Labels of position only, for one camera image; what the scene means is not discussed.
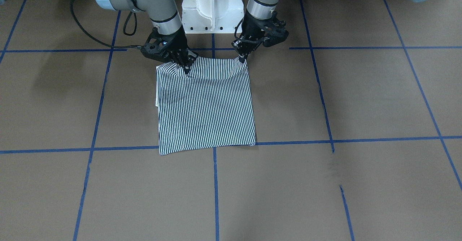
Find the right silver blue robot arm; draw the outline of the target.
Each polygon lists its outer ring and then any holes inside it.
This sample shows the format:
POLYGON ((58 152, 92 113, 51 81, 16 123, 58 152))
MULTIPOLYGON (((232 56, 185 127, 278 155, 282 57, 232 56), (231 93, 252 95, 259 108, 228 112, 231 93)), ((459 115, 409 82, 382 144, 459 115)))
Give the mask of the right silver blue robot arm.
MULTIPOLYGON (((70 12, 77 26, 87 35, 78 20, 74 3, 70 1, 70 12)), ((175 0, 95 0, 103 9, 128 10, 129 17, 146 13, 153 25, 152 32, 143 45, 127 45, 125 49, 140 50, 144 57, 155 61, 173 62, 188 74, 198 54, 193 52, 187 42, 186 33, 175 0)))

